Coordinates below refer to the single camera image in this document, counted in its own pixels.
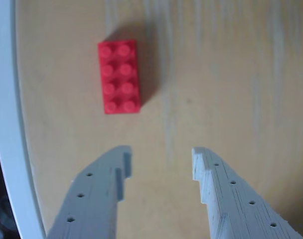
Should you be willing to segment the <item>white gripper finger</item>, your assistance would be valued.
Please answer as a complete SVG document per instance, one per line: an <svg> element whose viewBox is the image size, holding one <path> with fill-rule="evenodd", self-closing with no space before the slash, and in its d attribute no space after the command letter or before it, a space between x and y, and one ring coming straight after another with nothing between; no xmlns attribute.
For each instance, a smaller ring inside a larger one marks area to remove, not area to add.
<svg viewBox="0 0 303 239"><path fill-rule="evenodd" d="M103 153L73 180L47 234L49 239L114 239L117 204L132 175L132 149L120 145Z"/></svg>
<svg viewBox="0 0 303 239"><path fill-rule="evenodd" d="M284 220L220 156L192 149L192 178L207 206L212 239L300 239Z"/></svg>

